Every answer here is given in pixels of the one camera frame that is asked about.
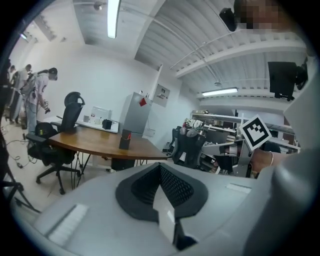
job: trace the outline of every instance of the fluorescent light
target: fluorescent light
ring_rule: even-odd
[[[238,88],[232,87],[232,88],[226,88],[226,89],[205,91],[202,93],[202,95],[203,96],[212,96],[212,95],[219,95],[219,94],[234,94],[237,92],[238,92]]]
[[[108,0],[107,29],[109,38],[115,39],[117,37],[117,25],[120,3],[121,0]]]
[[[20,37],[22,37],[24,40],[27,40],[27,37],[25,34],[20,34]]]

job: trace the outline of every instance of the ceiling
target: ceiling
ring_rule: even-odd
[[[181,77],[184,84],[195,93],[237,87],[242,90],[270,90],[268,62],[294,62],[298,66],[304,62],[304,52],[273,51],[252,53],[233,57],[203,67]]]
[[[156,69],[164,64],[196,93],[222,86],[261,89],[264,95],[270,88],[268,62],[301,65],[305,44],[291,32],[230,32],[219,13],[233,3],[167,0],[146,31],[135,59]]]
[[[95,2],[56,0],[41,13],[45,29],[32,22],[27,32],[41,43],[65,38],[156,70],[164,65],[195,93],[238,87],[243,95],[269,97],[268,62],[300,66],[306,57],[305,44],[292,32],[230,32],[219,13],[233,8],[234,0],[122,0],[115,39],[107,35],[108,6],[96,11]]]
[[[96,11],[93,6],[95,2],[95,0],[73,0],[85,43],[103,47],[133,59],[143,38],[140,35],[141,33],[144,35],[152,21],[149,16],[155,15],[165,0],[122,0],[115,39],[107,35],[108,6],[105,5],[101,11]]]
[[[39,43],[83,42],[72,0],[55,0],[25,31]]]

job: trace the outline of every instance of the white floor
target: white floor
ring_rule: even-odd
[[[1,121],[1,126],[3,127],[2,134],[4,135],[4,139],[6,140],[7,150],[10,154],[9,158],[9,167],[13,176],[17,182],[22,183],[24,187],[24,195],[31,202],[34,208],[39,211],[43,211],[46,207],[50,206],[53,202],[58,200],[63,195],[59,193],[59,182],[55,175],[55,173],[51,173],[41,179],[41,184],[36,183],[36,177],[40,173],[44,172],[50,166],[44,166],[42,161],[38,160],[35,164],[29,162],[28,154],[27,154],[27,143],[14,141],[14,140],[23,140],[23,133],[27,134],[27,130],[22,130],[21,127],[16,127],[15,124],[9,124],[4,119]],[[20,157],[19,160],[15,161],[13,158]],[[18,168],[16,162],[22,164],[23,168]],[[106,161],[99,157],[99,164],[110,165],[110,161]],[[107,172],[103,168],[95,168],[87,166],[83,177],[80,180],[79,186],[98,176],[102,175],[112,175],[112,173]],[[71,185],[71,176],[69,172],[62,172],[61,179],[63,188],[65,193],[67,194],[72,190]],[[17,192],[15,195],[17,198],[21,198],[19,193]],[[27,209],[26,207],[17,206],[14,202],[12,203],[13,211],[18,211],[18,213],[23,216],[29,223],[33,223],[37,218],[38,214],[33,211]]]

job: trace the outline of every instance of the wooden desk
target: wooden desk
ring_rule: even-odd
[[[127,160],[166,160],[168,157],[146,138],[132,138],[129,150],[119,149],[120,134],[77,126],[73,132],[52,136],[50,144],[95,156]]]

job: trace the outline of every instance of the refrigerator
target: refrigerator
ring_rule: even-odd
[[[141,106],[144,98],[146,104]],[[134,92],[126,97],[119,119],[120,133],[123,129],[131,131],[132,137],[142,137],[152,107],[152,100]]]

